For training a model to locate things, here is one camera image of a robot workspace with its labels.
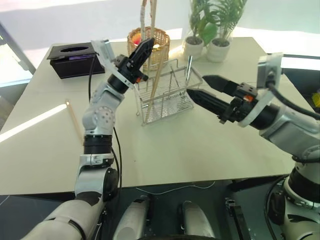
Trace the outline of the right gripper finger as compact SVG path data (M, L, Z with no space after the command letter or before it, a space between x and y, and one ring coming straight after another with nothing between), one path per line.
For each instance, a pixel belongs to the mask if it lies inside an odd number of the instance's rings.
M215 114L218 118L221 118L230 106L229 103L218 99L204 89L187 88L186 92L195 104Z
M234 95L239 86L220 75L204 75L202 78L212 89L227 95Z

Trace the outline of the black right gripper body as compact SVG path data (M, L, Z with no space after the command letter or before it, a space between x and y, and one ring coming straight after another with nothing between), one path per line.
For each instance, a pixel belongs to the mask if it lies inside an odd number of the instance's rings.
M233 97L233 100L218 117L221 124L227 121L232 123L242 121L257 103L258 90L244 82L241 84L228 82L223 88L223 93Z

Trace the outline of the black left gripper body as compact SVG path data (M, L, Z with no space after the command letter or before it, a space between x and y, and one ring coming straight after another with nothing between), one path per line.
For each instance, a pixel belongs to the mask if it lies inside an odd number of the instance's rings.
M123 54L115 58L114 64L117 67L117 73L120 74L120 77L113 77L114 87L132 87L134 84L146 82L149 79L139 67L133 65L131 59Z

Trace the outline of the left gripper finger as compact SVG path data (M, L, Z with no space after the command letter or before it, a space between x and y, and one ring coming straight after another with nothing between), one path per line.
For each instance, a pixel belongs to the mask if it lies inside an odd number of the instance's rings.
M143 65L153 51L153 39L143 40L129 56L132 65Z
M136 49L136 69L139 70L153 51L154 40L143 40Z

